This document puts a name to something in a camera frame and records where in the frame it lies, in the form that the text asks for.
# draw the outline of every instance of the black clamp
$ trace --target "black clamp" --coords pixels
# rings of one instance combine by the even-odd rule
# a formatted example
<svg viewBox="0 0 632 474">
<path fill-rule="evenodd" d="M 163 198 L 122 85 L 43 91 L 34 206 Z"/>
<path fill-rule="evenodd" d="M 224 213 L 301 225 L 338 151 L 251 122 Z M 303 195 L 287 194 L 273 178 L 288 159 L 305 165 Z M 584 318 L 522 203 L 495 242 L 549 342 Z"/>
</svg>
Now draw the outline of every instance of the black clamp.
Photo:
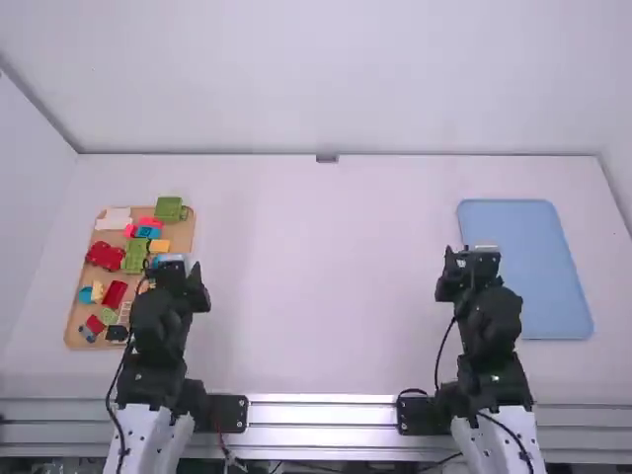
<svg viewBox="0 0 632 474">
<path fill-rule="evenodd" d="M 449 424 L 438 409 L 435 397 L 418 388 L 400 392 L 395 402 L 397 431 L 402 436 L 449 435 Z"/>
</svg>

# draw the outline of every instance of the wooden board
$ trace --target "wooden board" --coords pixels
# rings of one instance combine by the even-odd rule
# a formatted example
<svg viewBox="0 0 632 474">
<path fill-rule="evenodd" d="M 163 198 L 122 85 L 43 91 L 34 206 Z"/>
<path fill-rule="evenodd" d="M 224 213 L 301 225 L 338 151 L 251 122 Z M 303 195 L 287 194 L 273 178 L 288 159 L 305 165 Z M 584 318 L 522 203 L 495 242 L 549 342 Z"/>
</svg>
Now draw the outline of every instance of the wooden board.
<svg viewBox="0 0 632 474">
<path fill-rule="evenodd" d="M 190 207 L 187 207 L 187 209 L 189 210 L 187 220 L 175 224 L 165 224 L 163 227 L 161 238 L 171 241 L 170 253 L 188 253 L 191 251 L 196 227 L 196 217 Z M 97 218 L 102 218 L 105 213 L 106 211 L 103 210 Z M 131 208 L 131 217 L 134 222 L 137 222 L 140 217 L 153 216 L 153 214 L 153 206 L 137 206 Z M 86 253 L 92 244 L 98 240 L 103 240 L 112 246 L 121 248 L 125 248 L 125 243 L 127 242 L 122 230 L 94 230 L 90 237 L 90 242 L 86 247 Z M 75 290 L 75 298 L 70 307 L 70 312 L 68 313 L 68 323 L 63 338 L 68 349 L 100 350 L 116 349 L 124 346 L 124 343 L 106 341 L 106 331 L 102 332 L 93 344 L 88 343 L 79 333 L 79 326 L 83 325 L 91 314 L 100 316 L 101 309 L 103 308 L 101 304 L 83 304 L 78 300 L 79 290 L 84 286 L 91 286 L 95 279 L 104 285 L 105 290 L 108 289 L 110 283 L 115 279 L 127 283 L 127 290 L 122 299 L 122 303 L 125 303 L 133 300 L 134 292 L 141 279 L 141 275 L 129 275 L 122 271 L 111 273 L 92 265 L 83 265 Z"/>
</svg>

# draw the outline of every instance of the metal bracket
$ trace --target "metal bracket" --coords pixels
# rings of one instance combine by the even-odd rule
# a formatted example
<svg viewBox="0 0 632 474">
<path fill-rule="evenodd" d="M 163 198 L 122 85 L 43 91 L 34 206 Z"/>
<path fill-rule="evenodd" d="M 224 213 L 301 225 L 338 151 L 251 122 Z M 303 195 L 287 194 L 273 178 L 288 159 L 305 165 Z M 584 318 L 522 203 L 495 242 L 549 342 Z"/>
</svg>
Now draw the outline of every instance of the metal bracket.
<svg viewBox="0 0 632 474">
<path fill-rule="evenodd" d="M 336 153 L 318 153 L 316 163 L 338 163 L 338 155 Z"/>
<path fill-rule="evenodd" d="M 243 433 L 248 428 L 248 397 L 245 395 L 208 394 L 209 416 L 197 421 L 197 433 Z"/>
<path fill-rule="evenodd" d="M 397 431 L 402 436 L 449 435 L 449 423 L 440 415 L 435 398 L 400 396 L 396 402 Z"/>
</svg>

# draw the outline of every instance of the toy block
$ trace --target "toy block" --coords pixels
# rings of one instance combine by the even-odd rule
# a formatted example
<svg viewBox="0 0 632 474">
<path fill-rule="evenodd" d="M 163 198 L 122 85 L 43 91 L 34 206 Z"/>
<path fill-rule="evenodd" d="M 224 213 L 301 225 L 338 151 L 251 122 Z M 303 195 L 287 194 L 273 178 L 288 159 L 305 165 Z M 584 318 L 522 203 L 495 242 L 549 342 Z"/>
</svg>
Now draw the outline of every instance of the toy block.
<svg viewBox="0 0 632 474">
<path fill-rule="evenodd" d="M 95 336 L 99 336 L 104 329 L 106 329 L 106 325 L 101 322 L 101 320 L 96 317 L 94 314 L 91 314 L 86 321 L 86 328 L 88 328 Z"/>
<path fill-rule="evenodd" d="M 126 291 L 127 283 L 115 279 L 112 283 L 110 283 L 108 291 L 106 291 L 106 295 L 103 297 L 101 304 L 116 311 L 119 309 L 120 302 L 122 301 Z"/>
<path fill-rule="evenodd" d="M 119 316 L 116 311 L 111 308 L 101 308 L 101 322 L 106 326 L 110 326 L 111 324 L 116 324 L 119 320 Z"/>
<path fill-rule="evenodd" d="M 123 234 L 125 235 L 125 237 L 127 237 L 128 239 L 133 239 L 134 235 L 136 235 L 136 229 L 138 227 L 135 226 L 134 224 L 127 224 L 125 226 L 125 230 L 123 231 Z"/>
<path fill-rule="evenodd" d="M 187 212 L 183 212 L 182 198 L 177 196 L 161 196 L 156 201 L 154 217 L 162 220 L 166 224 L 174 224 L 185 220 Z"/>
<path fill-rule="evenodd" d="M 149 242 L 149 252 L 152 254 L 166 254 L 169 252 L 171 242 L 165 239 L 152 240 Z"/>
<path fill-rule="evenodd" d="M 92 304 L 92 286 L 84 286 L 79 290 L 79 301 L 83 304 Z"/>
<path fill-rule="evenodd" d="M 162 229 L 163 222 L 160 219 L 155 217 L 141 217 L 138 219 L 138 225 L 147 225 L 149 227 L 155 227 L 157 229 Z"/>
<path fill-rule="evenodd" d="M 97 341 L 97 336 L 95 336 L 95 333 L 90 331 L 85 326 L 79 326 L 79 333 L 81 333 L 81 335 L 86 338 L 86 341 L 88 341 L 90 344 L 95 344 L 95 342 Z"/>
<path fill-rule="evenodd" d="M 149 239 L 131 239 L 125 247 L 125 260 L 122 270 L 126 274 L 142 274 L 142 264 L 147 257 L 147 244 Z"/>
<path fill-rule="evenodd" d="M 124 301 L 118 313 L 119 324 L 129 324 L 129 313 L 131 312 L 131 301 Z"/>
<path fill-rule="evenodd" d="M 162 235 L 162 230 L 156 227 L 149 227 L 148 225 L 140 225 L 136 229 L 134 237 L 144 237 L 147 239 L 159 239 Z"/>
<path fill-rule="evenodd" d="M 118 341 L 122 342 L 127 339 L 129 331 L 125 326 L 120 324 L 113 324 L 108 326 L 108 332 L 106 333 L 106 341 Z"/>
<path fill-rule="evenodd" d="M 92 244 L 86 254 L 86 262 L 110 272 L 116 272 L 120 269 L 120 261 L 124 256 L 125 250 L 113 247 L 103 240 L 98 240 Z"/>
<path fill-rule="evenodd" d="M 92 292 L 90 293 L 90 299 L 92 300 L 93 303 L 98 303 L 103 299 L 103 294 L 104 294 L 104 286 L 103 284 L 98 281 L 98 280 L 94 280 L 92 282 Z"/>
<path fill-rule="evenodd" d="M 129 207 L 110 207 L 106 215 L 97 219 L 95 230 L 123 230 L 131 223 L 131 209 Z"/>
</svg>

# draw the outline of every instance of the metal extrusion bar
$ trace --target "metal extrusion bar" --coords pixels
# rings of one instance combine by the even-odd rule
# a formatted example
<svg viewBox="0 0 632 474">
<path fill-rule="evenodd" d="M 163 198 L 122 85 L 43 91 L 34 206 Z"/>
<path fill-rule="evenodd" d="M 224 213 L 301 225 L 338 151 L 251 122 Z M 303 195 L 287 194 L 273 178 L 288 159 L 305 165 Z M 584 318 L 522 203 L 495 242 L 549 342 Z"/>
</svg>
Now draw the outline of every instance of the metal extrusion bar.
<svg viewBox="0 0 632 474">
<path fill-rule="evenodd" d="M 400 436 L 395 397 L 248 395 L 249 426 L 225 439 L 249 459 L 435 461 L 451 454 L 449 436 Z M 98 399 L 2 399 L 0 455 L 103 456 L 113 427 Z M 632 463 L 632 406 L 536 407 L 548 462 Z M 216 434 L 194 434 L 186 457 L 220 458 Z"/>
</svg>

